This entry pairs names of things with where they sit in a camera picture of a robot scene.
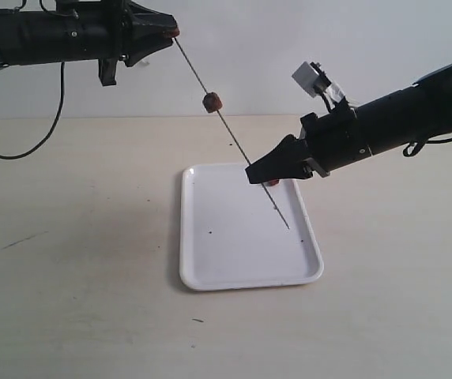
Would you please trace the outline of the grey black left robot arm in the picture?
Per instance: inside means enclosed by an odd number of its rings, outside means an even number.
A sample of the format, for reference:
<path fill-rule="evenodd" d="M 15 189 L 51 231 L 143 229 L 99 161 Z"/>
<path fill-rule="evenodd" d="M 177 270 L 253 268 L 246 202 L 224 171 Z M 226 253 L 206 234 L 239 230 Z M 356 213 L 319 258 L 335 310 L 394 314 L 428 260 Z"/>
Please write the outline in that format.
<path fill-rule="evenodd" d="M 0 69 L 57 62 L 98 62 L 104 86 L 118 62 L 132 67 L 171 47 L 179 26 L 171 14 L 133 1 L 57 1 L 55 9 L 0 9 Z"/>

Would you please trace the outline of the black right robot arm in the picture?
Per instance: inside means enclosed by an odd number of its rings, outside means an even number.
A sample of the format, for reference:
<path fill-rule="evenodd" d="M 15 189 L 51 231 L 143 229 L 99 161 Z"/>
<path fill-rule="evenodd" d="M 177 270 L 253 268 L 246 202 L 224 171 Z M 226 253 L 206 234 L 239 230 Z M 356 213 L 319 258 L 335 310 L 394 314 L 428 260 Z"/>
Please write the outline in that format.
<path fill-rule="evenodd" d="M 251 184 L 308 179 L 402 147 L 413 157 L 427 144 L 452 141 L 452 64 L 411 86 L 353 107 L 341 98 L 328 114 L 300 119 L 299 136 L 289 134 L 251 163 Z"/>

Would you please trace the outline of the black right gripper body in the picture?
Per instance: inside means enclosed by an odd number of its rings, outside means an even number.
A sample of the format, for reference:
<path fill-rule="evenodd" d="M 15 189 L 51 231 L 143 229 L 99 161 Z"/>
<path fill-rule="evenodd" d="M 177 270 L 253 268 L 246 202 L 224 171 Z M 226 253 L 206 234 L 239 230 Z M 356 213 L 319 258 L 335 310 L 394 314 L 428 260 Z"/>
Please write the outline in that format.
<path fill-rule="evenodd" d="M 307 142 L 311 158 L 324 170 L 325 176 L 372 157 L 356 111 L 347 100 L 336 103 L 326 115 L 306 114 L 300 122 L 299 137 Z"/>

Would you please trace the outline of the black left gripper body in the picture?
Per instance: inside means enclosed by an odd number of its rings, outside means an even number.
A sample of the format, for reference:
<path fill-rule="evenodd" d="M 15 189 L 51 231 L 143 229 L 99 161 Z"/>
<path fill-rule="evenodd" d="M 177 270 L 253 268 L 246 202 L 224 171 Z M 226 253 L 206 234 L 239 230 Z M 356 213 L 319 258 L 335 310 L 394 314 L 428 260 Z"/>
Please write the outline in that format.
<path fill-rule="evenodd" d="M 138 4 L 133 1 L 57 1 L 55 10 L 76 40 L 72 60 L 97 60 L 103 86 L 116 84 L 119 62 L 127 61 L 134 47 Z"/>

